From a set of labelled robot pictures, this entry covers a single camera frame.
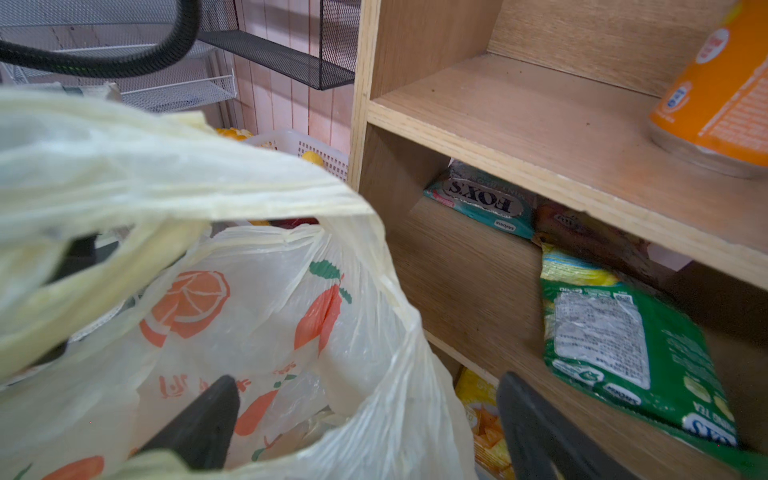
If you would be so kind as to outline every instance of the black wire mesh shelf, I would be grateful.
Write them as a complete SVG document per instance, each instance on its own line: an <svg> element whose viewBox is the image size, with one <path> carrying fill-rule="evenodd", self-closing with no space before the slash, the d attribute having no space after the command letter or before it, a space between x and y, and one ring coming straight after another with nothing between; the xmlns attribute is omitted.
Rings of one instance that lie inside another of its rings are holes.
<svg viewBox="0 0 768 480"><path fill-rule="evenodd" d="M360 2L321 0L317 56L240 30L234 0L209 6L198 39L316 90L328 90L355 81Z"/></svg>
<svg viewBox="0 0 768 480"><path fill-rule="evenodd" d="M202 31L198 40L247 58L316 90L354 83L355 72L240 30Z"/></svg>

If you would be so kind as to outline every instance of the snack package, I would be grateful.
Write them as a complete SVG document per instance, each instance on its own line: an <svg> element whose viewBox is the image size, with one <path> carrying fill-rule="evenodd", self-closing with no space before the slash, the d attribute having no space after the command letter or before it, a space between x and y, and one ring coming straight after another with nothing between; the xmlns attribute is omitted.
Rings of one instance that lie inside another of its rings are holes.
<svg viewBox="0 0 768 480"><path fill-rule="evenodd" d="M645 283L658 284L654 262L648 257L649 242L603 223L588 214L553 201L536 210L537 245L555 245L578 258L628 273Z"/></svg>
<svg viewBox="0 0 768 480"><path fill-rule="evenodd" d="M545 362L558 377L710 454L736 426L703 334L685 314L613 273L544 244Z"/></svg>
<svg viewBox="0 0 768 480"><path fill-rule="evenodd" d="M496 408L496 388L465 369L456 385L456 396L467 412L475 437L475 461L502 480L514 480L512 461Z"/></svg>
<svg viewBox="0 0 768 480"><path fill-rule="evenodd" d="M651 112L650 137L675 157L722 174L763 176L768 2L731 3L720 27Z"/></svg>
<svg viewBox="0 0 768 480"><path fill-rule="evenodd" d="M454 160L424 195L503 232L533 237L536 194Z"/></svg>

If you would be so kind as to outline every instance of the printed orange slice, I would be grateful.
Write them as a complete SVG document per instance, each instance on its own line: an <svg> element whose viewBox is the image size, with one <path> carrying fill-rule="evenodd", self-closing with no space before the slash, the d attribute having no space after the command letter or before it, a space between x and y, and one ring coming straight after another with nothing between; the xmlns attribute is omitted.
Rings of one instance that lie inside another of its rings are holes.
<svg viewBox="0 0 768 480"><path fill-rule="evenodd" d="M155 346L163 346L169 331L188 339L210 325L229 297L230 286L222 273L184 272L139 327Z"/></svg>

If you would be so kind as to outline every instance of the yellow fruit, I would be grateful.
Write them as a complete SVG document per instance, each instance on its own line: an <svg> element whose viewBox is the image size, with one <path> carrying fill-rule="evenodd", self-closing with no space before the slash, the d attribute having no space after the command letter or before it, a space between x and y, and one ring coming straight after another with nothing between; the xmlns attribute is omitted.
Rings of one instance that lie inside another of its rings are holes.
<svg viewBox="0 0 768 480"><path fill-rule="evenodd" d="M237 130L235 127L217 128L216 132L222 137L234 138L237 141L248 140L253 136L253 134L245 128L243 130Z"/></svg>
<svg viewBox="0 0 768 480"><path fill-rule="evenodd" d="M318 167L325 167L323 158L313 151L304 152L304 155L302 155L301 158L310 162L311 164L317 165Z"/></svg>

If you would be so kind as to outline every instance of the white plastic basket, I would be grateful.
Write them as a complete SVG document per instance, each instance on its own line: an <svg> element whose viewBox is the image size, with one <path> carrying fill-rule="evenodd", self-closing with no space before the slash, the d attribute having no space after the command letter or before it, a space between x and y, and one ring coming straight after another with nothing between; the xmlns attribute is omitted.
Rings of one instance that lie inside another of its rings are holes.
<svg viewBox="0 0 768 480"><path fill-rule="evenodd" d="M309 135L295 130L275 130L261 135L254 135L245 143L256 147L273 148L287 154L301 157L307 151L313 151L323 158L326 170L346 182L346 170L349 155L316 140Z"/></svg>

